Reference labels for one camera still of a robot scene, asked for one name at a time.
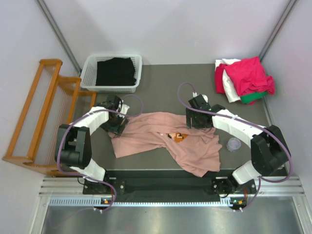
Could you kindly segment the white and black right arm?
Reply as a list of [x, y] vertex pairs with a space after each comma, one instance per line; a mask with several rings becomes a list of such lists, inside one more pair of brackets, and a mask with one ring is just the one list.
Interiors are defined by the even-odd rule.
[[235, 169], [228, 178], [228, 188], [239, 193], [247, 182], [270, 176], [289, 161], [291, 154], [278, 127], [264, 127], [243, 120], [221, 105], [211, 106], [205, 95], [193, 93], [186, 108], [188, 128], [216, 128], [245, 143], [251, 150], [251, 159]]

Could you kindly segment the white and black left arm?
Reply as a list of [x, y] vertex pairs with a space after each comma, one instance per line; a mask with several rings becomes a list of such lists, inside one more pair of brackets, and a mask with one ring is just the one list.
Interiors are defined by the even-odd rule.
[[91, 135], [101, 128], [120, 136], [129, 122], [129, 106], [116, 96], [109, 95], [95, 104], [83, 117], [58, 128], [55, 161], [58, 168], [65, 165], [94, 183], [99, 193], [109, 191], [111, 182], [105, 178], [106, 170], [92, 159]]

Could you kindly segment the pink printed t-shirt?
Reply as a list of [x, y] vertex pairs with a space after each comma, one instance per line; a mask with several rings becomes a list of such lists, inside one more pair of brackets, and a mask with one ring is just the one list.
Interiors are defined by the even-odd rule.
[[219, 172], [219, 137], [215, 128], [188, 129], [186, 117], [167, 112], [131, 117], [123, 133], [111, 138], [117, 158], [165, 148], [176, 163], [197, 177]]

